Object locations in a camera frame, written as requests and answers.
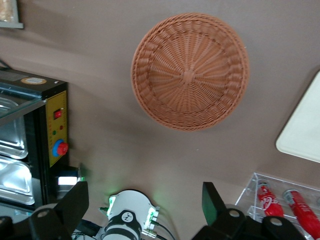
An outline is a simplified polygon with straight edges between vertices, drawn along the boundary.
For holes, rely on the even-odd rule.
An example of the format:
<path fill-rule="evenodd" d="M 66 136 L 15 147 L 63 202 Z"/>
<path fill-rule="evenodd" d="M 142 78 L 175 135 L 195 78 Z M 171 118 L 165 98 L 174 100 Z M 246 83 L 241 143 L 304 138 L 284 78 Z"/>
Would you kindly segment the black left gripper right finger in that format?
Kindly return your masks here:
<path fill-rule="evenodd" d="M 266 216 L 258 222 L 241 210 L 226 207 L 212 182 L 202 184 L 202 211 L 207 225 L 194 240 L 303 240 L 304 236 L 287 219 Z"/>

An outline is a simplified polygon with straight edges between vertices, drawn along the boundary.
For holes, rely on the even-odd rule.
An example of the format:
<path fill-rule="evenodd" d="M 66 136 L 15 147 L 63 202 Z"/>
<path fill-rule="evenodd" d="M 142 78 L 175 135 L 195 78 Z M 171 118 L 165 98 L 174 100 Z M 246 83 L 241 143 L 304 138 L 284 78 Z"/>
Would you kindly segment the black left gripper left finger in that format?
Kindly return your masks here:
<path fill-rule="evenodd" d="M 88 183 L 79 181 L 58 203 L 43 205 L 20 222 L 13 223 L 11 217 L 1 216 L 0 238 L 2 240 L 70 240 L 88 208 Z"/>

